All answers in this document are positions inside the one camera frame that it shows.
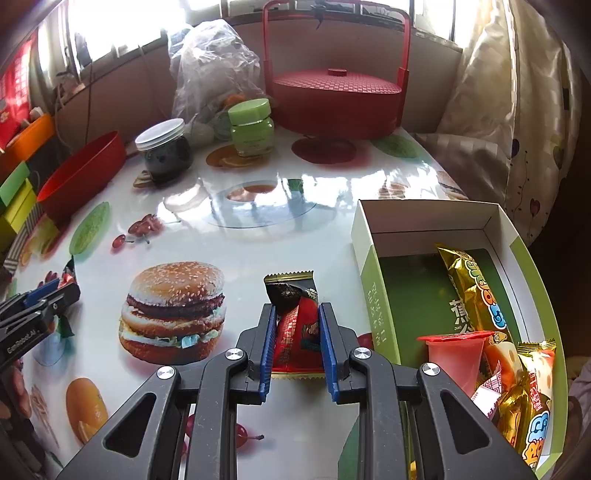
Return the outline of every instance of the candy wrapper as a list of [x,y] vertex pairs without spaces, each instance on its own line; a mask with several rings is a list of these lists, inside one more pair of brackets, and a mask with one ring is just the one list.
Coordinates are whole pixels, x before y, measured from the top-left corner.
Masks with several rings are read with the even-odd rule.
[[313,272],[267,275],[265,286],[278,316],[273,376],[324,376]]
[[499,404],[499,431],[535,470],[550,422],[552,367],[556,342],[520,343],[526,375]]
[[493,376],[476,389],[472,395],[472,401],[484,415],[492,419],[495,416],[501,392],[501,364],[497,364]]
[[77,283],[76,271],[74,270],[74,256],[70,258],[70,261],[66,264],[64,270],[61,272],[60,282],[57,288],[65,287],[70,283]]
[[507,323],[475,260],[465,252],[437,246],[447,273],[459,295],[473,330],[493,330],[484,346],[488,365],[501,364],[503,392],[508,392],[523,373]]

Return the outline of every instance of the red bowl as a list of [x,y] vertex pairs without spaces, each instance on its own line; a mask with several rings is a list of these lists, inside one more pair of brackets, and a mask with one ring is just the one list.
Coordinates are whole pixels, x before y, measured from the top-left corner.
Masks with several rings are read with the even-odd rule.
[[90,142],[73,154],[49,177],[37,202],[56,225],[70,217],[99,193],[125,162],[125,146],[117,132]]

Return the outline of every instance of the basket handle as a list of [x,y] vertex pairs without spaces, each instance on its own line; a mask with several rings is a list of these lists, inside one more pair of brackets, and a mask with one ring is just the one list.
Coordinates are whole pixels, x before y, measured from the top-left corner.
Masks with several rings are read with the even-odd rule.
[[[273,63],[271,61],[271,53],[269,51],[269,9],[274,5],[286,4],[290,0],[270,0],[265,4],[262,9],[262,40],[264,46],[264,58],[263,58],[263,70],[265,74],[265,89],[267,94],[273,96]],[[385,8],[391,12],[396,12],[402,16],[404,20],[404,44],[402,45],[402,62],[398,68],[397,85],[402,89],[402,100],[400,102],[400,108],[398,109],[397,127],[400,126],[402,119],[402,111],[404,110],[404,100],[406,98],[406,90],[408,86],[408,55],[410,53],[410,34],[411,34],[411,23],[408,13],[399,8],[389,7],[388,5],[382,5],[375,2],[368,2],[366,0],[345,0],[345,3],[356,4],[356,5],[367,5],[369,7],[380,7]],[[298,14],[288,14],[287,18],[308,18],[302,17]]]

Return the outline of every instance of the red snack wrapper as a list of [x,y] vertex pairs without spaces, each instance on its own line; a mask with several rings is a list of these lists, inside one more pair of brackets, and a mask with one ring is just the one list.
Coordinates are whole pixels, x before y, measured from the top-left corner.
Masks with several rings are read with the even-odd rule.
[[57,288],[65,287],[70,283],[77,283],[76,272],[74,271],[74,257],[71,257],[70,261],[64,267]]
[[267,275],[265,286],[278,316],[273,376],[323,376],[313,272]]

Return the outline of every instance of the metal screw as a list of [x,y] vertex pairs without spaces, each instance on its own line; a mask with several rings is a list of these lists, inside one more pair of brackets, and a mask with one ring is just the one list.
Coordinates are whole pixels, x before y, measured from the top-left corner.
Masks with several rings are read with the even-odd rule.
[[174,368],[173,367],[160,367],[158,372],[156,372],[158,378],[160,380],[168,380],[174,375]]
[[431,362],[427,362],[426,364],[423,364],[421,369],[423,370],[423,373],[425,375],[429,375],[429,377],[435,377],[435,375],[438,375],[439,372],[441,371],[441,368],[439,368],[439,365],[432,364]]
[[355,350],[353,350],[353,355],[355,358],[365,360],[371,356],[371,350],[369,348],[365,348],[364,346],[358,346]]
[[239,360],[244,356],[244,352],[239,348],[230,348],[226,350],[226,358],[228,360]]

